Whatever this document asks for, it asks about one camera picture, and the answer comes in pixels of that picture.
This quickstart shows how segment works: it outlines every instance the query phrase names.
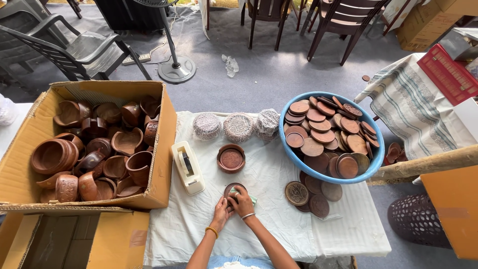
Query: bamboo pole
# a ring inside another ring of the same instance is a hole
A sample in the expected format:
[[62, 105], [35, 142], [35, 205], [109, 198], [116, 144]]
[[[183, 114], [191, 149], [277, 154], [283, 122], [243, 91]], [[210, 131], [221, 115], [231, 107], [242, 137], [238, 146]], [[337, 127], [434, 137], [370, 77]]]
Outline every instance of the bamboo pole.
[[406, 178], [478, 165], [478, 144], [381, 167], [370, 181]]

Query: gray carpet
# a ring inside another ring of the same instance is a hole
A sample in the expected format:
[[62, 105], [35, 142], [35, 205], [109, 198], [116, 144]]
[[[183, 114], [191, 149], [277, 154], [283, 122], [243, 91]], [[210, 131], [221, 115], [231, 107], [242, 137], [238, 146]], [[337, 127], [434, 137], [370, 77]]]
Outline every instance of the gray carpet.
[[[80, 32], [112, 32], [95, 5], [81, 5], [81, 20], [67, 4], [47, 4], [47, 8], [51, 13], [62, 14]], [[172, 30], [176, 51], [191, 57], [198, 67], [196, 76], [189, 82], [166, 87], [177, 111], [259, 112], [272, 107], [279, 112], [287, 101], [307, 91], [328, 91], [352, 100], [366, 86], [361, 79], [363, 75], [373, 76], [383, 67], [410, 54], [400, 49], [393, 33], [383, 37], [381, 27], [376, 26], [369, 38], [361, 37], [343, 67], [339, 63], [348, 39], [342, 41], [337, 34], [330, 33], [325, 34], [314, 59], [308, 63], [305, 56], [314, 33], [300, 37], [295, 31], [297, 20], [293, 14], [285, 23], [281, 45], [276, 52], [274, 45], [278, 28], [275, 22], [256, 22], [253, 49], [248, 50], [250, 18], [246, 16], [245, 25], [240, 26], [239, 9], [211, 8], [210, 30], [207, 32], [210, 40], [202, 32], [198, 13], [181, 7], [177, 8], [177, 13], [179, 18]], [[164, 36], [128, 33], [124, 38], [138, 54], [144, 54], [162, 43]], [[169, 57], [168, 53], [167, 45], [159, 48], [153, 53], [152, 62], [162, 61]], [[231, 55], [237, 60], [239, 73], [234, 78], [227, 76], [221, 54]], [[28, 91], [9, 86], [0, 88], [0, 93], [15, 102], [32, 102], [40, 92], [48, 89], [49, 83], [66, 80], [44, 58], [31, 61], [31, 64], [35, 72], [29, 75], [25, 75], [21, 67], [15, 68], [19, 74], [24, 74], [22, 78], [29, 85]], [[154, 80], [160, 80], [155, 71], [157, 65], [145, 66]], [[109, 78], [144, 79], [135, 65], [120, 66]], [[369, 103], [370, 99], [367, 99], [360, 105], [374, 116]], [[381, 121], [378, 124], [386, 146], [399, 142]], [[391, 231], [386, 217], [390, 203], [422, 191], [421, 187], [410, 183], [370, 187], [392, 252], [385, 258], [358, 257], [359, 268], [478, 268], [478, 262], [458, 260], [452, 250], [407, 243]]]

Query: striped cloth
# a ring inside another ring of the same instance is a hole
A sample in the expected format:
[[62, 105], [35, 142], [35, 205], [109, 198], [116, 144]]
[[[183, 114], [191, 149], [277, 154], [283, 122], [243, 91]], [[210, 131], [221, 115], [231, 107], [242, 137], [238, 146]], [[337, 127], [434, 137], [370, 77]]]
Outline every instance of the striped cloth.
[[379, 71], [355, 99], [370, 96], [370, 108], [404, 142], [409, 160], [476, 143], [453, 105], [417, 65], [424, 53]]

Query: silver bangle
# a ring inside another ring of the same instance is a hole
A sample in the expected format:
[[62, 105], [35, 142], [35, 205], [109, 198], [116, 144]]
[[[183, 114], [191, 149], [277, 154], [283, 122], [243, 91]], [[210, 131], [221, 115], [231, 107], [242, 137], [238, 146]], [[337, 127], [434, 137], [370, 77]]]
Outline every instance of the silver bangle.
[[247, 215], [243, 216], [243, 217], [241, 218], [241, 220], [244, 220], [245, 218], [247, 218], [247, 217], [249, 217], [249, 216], [252, 216], [252, 215], [255, 215], [255, 214], [256, 214], [256, 213], [247, 214]]

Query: bracelet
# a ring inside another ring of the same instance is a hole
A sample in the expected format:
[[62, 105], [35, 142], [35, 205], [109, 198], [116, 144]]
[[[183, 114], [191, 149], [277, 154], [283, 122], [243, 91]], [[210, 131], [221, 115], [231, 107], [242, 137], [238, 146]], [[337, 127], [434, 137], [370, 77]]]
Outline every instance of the bracelet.
[[247, 217], [249, 217], [249, 216], [252, 216], [252, 215], [255, 215], [255, 214], [256, 214], [256, 213], [247, 214], [247, 215], [243, 216], [243, 217], [241, 218], [241, 220], [244, 220], [245, 218], [247, 218]]
[[219, 233], [216, 231], [216, 229], [214, 229], [214, 228], [211, 227], [211, 226], [208, 226], [208, 227], [206, 227], [206, 229], [204, 230], [204, 232], [206, 232], [207, 230], [213, 231], [213, 232], [216, 234], [216, 239], [219, 238]]

